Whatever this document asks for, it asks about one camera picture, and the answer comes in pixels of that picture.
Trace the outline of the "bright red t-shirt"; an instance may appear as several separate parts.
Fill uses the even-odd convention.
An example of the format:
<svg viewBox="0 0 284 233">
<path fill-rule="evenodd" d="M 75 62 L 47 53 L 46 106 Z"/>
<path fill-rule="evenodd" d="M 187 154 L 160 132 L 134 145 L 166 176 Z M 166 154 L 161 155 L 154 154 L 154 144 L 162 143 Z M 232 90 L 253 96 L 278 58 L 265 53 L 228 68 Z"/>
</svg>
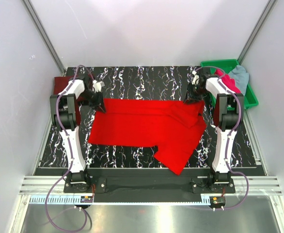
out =
<svg viewBox="0 0 284 233">
<path fill-rule="evenodd" d="M 205 103 L 178 100 L 105 99 L 96 112 L 88 142 L 97 145 L 153 147 L 155 158 L 180 175 L 206 129 Z"/>
</svg>

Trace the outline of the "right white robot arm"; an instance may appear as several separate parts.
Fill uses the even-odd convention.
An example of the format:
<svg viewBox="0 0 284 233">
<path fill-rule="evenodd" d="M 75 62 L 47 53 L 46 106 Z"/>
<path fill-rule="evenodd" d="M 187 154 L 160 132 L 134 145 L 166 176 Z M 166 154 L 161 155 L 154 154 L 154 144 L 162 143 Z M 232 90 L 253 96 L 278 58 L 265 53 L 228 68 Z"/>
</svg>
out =
<svg viewBox="0 0 284 233">
<path fill-rule="evenodd" d="M 223 193 L 233 187 L 231 154 L 239 125 L 243 122 L 244 95 L 234 79 L 219 67 L 197 67 L 188 83 L 184 104 L 197 103 L 208 92 L 216 98 L 213 122 L 217 129 L 215 157 L 207 178 L 194 183 L 200 189 Z"/>
</svg>

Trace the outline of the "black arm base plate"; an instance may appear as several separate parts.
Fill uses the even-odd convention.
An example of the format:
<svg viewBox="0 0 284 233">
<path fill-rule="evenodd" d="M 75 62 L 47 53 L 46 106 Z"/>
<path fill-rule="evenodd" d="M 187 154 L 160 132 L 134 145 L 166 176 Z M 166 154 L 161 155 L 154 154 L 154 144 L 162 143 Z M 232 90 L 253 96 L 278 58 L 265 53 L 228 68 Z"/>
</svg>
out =
<svg viewBox="0 0 284 233">
<path fill-rule="evenodd" d="M 186 168 L 176 175 L 167 168 L 89 168 L 95 202 L 163 203 L 200 201 L 201 194 L 234 194 L 233 182 L 208 187 L 208 168 Z"/>
</svg>

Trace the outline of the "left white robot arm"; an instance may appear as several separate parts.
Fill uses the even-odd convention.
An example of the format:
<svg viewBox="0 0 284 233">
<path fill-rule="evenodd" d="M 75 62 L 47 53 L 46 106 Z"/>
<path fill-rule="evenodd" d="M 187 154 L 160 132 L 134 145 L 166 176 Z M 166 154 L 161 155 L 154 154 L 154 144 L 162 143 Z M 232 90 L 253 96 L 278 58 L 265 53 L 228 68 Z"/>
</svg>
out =
<svg viewBox="0 0 284 233">
<path fill-rule="evenodd" d="M 106 113 L 102 87 L 104 83 L 95 80 L 92 74 L 54 78 L 53 94 L 49 98 L 50 112 L 52 125 L 59 130 L 68 156 L 68 171 L 63 175 L 65 193 L 95 190 L 79 141 L 79 102 L 85 101 L 95 111 Z"/>
</svg>

